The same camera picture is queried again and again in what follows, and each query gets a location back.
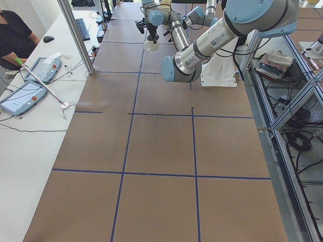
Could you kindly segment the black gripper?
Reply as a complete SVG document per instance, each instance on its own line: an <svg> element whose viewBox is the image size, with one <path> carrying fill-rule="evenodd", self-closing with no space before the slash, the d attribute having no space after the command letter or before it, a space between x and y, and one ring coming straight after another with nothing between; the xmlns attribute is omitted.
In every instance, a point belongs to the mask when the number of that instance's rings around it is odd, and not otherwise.
<svg viewBox="0 0 323 242"><path fill-rule="evenodd" d="M159 36L157 34L157 27L152 25L151 23L148 23L147 24L147 29L149 31L150 34L153 34L152 36L149 34L147 36L147 40L148 41L153 41L153 43L157 43L158 39L159 39Z"/></svg>

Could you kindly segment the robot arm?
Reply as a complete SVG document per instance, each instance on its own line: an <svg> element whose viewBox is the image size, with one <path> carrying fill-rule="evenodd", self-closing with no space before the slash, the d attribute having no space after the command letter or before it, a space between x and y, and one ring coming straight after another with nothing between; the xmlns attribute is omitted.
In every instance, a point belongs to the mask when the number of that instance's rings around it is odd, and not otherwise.
<svg viewBox="0 0 323 242"><path fill-rule="evenodd" d="M202 71L202 61L235 37L246 37L253 30L258 37L271 38L296 30L298 1L227 1L223 16L215 17L215 1L206 2L206 10L196 7L187 15L173 12L170 5L158 6L142 1L144 18L136 22L141 33L148 30L148 40L157 43L157 28L168 26L177 53L163 60L161 74L168 82L191 83Z"/></svg>
<svg viewBox="0 0 323 242"><path fill-rule="evenodd" d="M206 1L206 12L201 6L196 6L183 17L184 29L191 28L192 25L211 27L219 19L216 17L216 5L218 1Z"/></svg>

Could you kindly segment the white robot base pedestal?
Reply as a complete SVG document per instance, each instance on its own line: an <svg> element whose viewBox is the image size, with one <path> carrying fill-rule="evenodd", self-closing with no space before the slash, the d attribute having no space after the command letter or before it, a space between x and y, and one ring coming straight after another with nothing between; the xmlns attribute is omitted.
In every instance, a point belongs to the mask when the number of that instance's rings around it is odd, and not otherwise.
<svg viewBox="0 0 323 242"><path fill-rule="evenodd" d="M211 55L207 64L202 66L201 84L203 87L236 87L233 59L225 57L220 50L227 47L232 51L236 44L236 36L220 19L197 39L197 47L204 56Z"/></svg>

